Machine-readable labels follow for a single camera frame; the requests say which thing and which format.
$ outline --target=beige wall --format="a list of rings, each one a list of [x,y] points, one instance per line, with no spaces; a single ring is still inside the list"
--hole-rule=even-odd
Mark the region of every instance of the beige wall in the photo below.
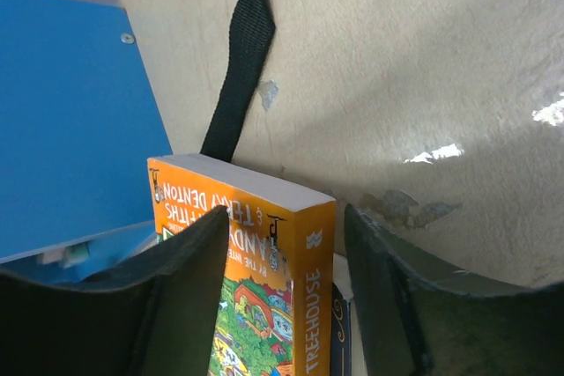
[[[122,0],[176,152],[202,143],[235,1]],[[253,102],[237,163],[375,210],[389,189],[460,206],[396,230],[487,276],[564,278],[564,137],[532,116],[564,91],[564,0],[270,1],[278,97]]]

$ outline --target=peeling paint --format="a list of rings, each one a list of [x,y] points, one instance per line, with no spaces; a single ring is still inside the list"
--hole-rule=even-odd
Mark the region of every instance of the peeling paint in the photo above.
[[[388,190],[382,198],[366,193],[360,199],[360,207],[376,212],[392,226],[413,230],[426,228],[461,208],[462,204],[435,202],[420,206],[403,191]]]
[[[543,107],[532,112],[532,119],[536,122],[544,122],[558,127],[564,123],[564,99],[555,101],[552,105]]]
[[[258,85],[256,89],[263,99],[263,108],[268,111],[272,107],[272,103],[276,96],[278,95],[278,86],[271,79],[268,81],[263,81]]]
[[[456,144],[450,144],[444,145],[437,150],[431,151],[430,153],[423,151],[413,159],[404,160],[404,163],[428,163],[429,165],[432,165],[439,159],[456,158],[458,156],[462,156],[463,154],[464,150],[458,148]]]

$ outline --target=dark fabric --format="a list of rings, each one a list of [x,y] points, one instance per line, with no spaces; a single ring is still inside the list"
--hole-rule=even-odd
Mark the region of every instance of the dark fabric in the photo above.
[[[275,26],[266,0],[239,0],[229,27],[229,64],[201,153],[231,161]]]
[[[227,245],[221,206],[79,284],[2,271],[1,374],[205,375]]]
[[[472,274],[351,205],[345,246],[370,376],[564,374],[564,283]]]

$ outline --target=book spine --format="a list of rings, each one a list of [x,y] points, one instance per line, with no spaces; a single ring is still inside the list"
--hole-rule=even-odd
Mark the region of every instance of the book spine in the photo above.
[[[330,376],[351,376],[351,303],[343,298],[335,284],[331,311]]]
[[[330,371],[335,203],[299,212],[294,244],[295,376]]]

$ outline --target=blue panel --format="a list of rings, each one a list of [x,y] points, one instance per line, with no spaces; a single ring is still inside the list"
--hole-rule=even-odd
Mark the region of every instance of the blue panel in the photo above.
[[[44,284],[80,282],[96,272],[111,268],[131,257],[139,248],[146,246],[154,239],[154,229],[154,223],[151,221],[89,241],[88,260],[66,269],[62,268],[58,262],[40,264],[36,255],[2,263],[0,268]]]
[[[170,154],[126,13],[0,0],[0,262],[152,220]]]

